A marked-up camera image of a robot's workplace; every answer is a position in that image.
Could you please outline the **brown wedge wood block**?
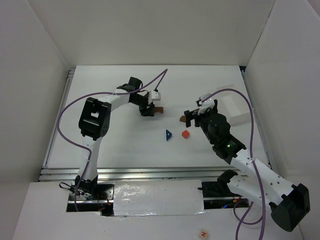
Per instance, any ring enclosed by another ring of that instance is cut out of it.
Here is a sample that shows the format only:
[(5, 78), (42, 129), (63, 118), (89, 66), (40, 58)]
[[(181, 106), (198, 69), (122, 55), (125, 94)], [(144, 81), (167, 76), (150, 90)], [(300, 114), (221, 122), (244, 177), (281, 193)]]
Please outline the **brown wedge wood block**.
[(185, 123), (186, 122), (186, 117), (184, 115), (182, 115), (180, 117), (179, 121)]

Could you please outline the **brown arch wood block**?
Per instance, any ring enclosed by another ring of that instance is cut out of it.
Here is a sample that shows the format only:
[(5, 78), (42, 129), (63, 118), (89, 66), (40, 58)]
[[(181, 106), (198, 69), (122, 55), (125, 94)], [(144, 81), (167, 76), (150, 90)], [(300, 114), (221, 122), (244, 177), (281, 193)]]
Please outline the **brown arch wood block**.
[(162, 107), (162, 106), (156, 106), (156, 107), (154, 108), (154, 112), (155, 112), (155, 113), (163, 114), (163, 113), (164, 113), (164, 107)]

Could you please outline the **white perforated plastic basket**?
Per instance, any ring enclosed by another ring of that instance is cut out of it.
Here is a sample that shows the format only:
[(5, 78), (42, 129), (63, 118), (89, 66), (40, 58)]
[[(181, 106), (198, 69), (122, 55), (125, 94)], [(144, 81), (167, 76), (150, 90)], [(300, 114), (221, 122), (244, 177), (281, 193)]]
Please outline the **white perforated plastic basket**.
[(241, 95), (228, 90), (217, 93), (214, 97), (218, 102), (218, 113), (224, 115), (231, 126), (251, 122), (250, 110)]

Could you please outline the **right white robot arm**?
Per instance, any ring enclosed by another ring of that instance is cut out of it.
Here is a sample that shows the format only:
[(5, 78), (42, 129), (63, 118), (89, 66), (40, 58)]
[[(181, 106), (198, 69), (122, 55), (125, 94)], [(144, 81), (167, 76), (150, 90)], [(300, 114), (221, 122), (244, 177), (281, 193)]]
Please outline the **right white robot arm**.
[(310, 211), (310, 195), (303, 184), (284, 179), (257, 158), (251, 158), (246, 146), (230, 133), (227, 118), (218, 112), (218, 101), (184, 112), (186, 127), (194, 121), (200, 127), (215, 154), (247, 176), (227, 170), (218, 181), (233, 194), (259, 204), (264, 213), (284, 231), (292, 232)]

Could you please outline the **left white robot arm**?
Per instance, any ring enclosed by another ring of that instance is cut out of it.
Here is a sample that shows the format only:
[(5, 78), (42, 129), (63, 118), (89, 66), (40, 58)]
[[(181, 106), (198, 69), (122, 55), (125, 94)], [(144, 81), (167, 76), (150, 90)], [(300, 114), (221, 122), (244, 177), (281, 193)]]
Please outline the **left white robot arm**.
[[(113, 92), (96, 92), (84, 95), (69, 103), (59, 113), (56, 128), (62, 138), (72, 145), (82, 149), (81, 165), (74, 180), (74, 187), (70, 191), (74, 195), (86, 194), (97, 196), (98, 190), (98, 156), (103, 137), (110, 129), (112, 111), (126, 105), (134, 104), (143, 117), (155, 115), (155, 101), (161, 99), (157, 88), (145, 90), (141, 80), (131, 77), (128, 83), (118, 86)], [(63, 113), (76, 102), (85, 99), (85, 103), (79, 118), (78, 127), (82, 136), (82, 144), (68, 139), (61, 131), (60, 122)]]

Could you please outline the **red cube wood block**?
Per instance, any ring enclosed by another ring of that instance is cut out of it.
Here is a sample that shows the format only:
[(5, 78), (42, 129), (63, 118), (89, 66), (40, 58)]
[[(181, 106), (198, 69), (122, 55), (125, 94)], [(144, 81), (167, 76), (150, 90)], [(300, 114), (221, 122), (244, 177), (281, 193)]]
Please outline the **red cube wood block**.
[(184, 130), (182, 133), (181, 133), (181, 136), (185, 139), (187, 139), (189, 136), (190, 136), (190, 132), (187, 131), (187, 130)]

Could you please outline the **blue triangle wood block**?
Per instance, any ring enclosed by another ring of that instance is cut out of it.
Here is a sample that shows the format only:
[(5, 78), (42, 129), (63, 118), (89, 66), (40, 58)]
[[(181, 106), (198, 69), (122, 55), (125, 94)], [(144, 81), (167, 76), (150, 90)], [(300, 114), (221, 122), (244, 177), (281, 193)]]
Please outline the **blue triangle wood block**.
[(166, 141), (169, 141), (173, 136), (173, 134), (168, 129), (165, 130), (165, 135), (166, 135)]

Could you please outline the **silver foil sheet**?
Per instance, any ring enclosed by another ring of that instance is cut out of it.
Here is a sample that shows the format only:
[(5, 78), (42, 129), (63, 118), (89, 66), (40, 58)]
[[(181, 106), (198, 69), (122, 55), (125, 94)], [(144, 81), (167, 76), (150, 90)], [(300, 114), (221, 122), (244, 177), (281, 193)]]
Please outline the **silver foil sheet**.
[(186, 216), (205, 213), (200, 180), (117, 181), (116, 217)]

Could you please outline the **small letter N tile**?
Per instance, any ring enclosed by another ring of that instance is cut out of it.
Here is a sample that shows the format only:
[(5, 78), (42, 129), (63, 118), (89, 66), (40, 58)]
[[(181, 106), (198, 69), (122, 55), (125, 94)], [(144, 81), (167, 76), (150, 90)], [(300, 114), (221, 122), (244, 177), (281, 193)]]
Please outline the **small letter N tile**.
[(197, 236), (201, 240), (207, 240), (208, 236), (209, 236), (209, 233), (208, 233), (208, 231), (206, 229), (201, 228), (201, 229), (199, 229)]

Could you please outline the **aluminium rail frame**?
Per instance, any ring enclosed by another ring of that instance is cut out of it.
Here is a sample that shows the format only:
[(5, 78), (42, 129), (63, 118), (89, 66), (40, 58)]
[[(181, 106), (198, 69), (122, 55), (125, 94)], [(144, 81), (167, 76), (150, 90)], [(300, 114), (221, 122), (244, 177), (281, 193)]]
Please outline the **aluminium rail frame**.
[[(98, 155), (101, 181), (111, 179), (164, 179), (215, 177), (229, 169), (216, 156), (198, 127), (188, 128), (180, 117), (186, 110), (197, 108), (198, 98), (207, 93), (233, 91), (247, 97), (245, 81), (236, 65), (78, 65), (68, 77), (63, 104), (99, 92), (113, 92), (129, 81), (140, 79), (148, 91), (158, 89), (164, 113), (141, 116), (136, 105), (125, 104), (111, 113), (109, 131), (102, 139)], [(62, 115), (60, 129), (73, 142), (80, 144), (78, 127), (85, 104), (82, 99)], [(172, 138), (166, 141), (166, 130)], [(72, 181), (81, 161), (81, 148), (56, 134), (49, 145), (39, 180)]]

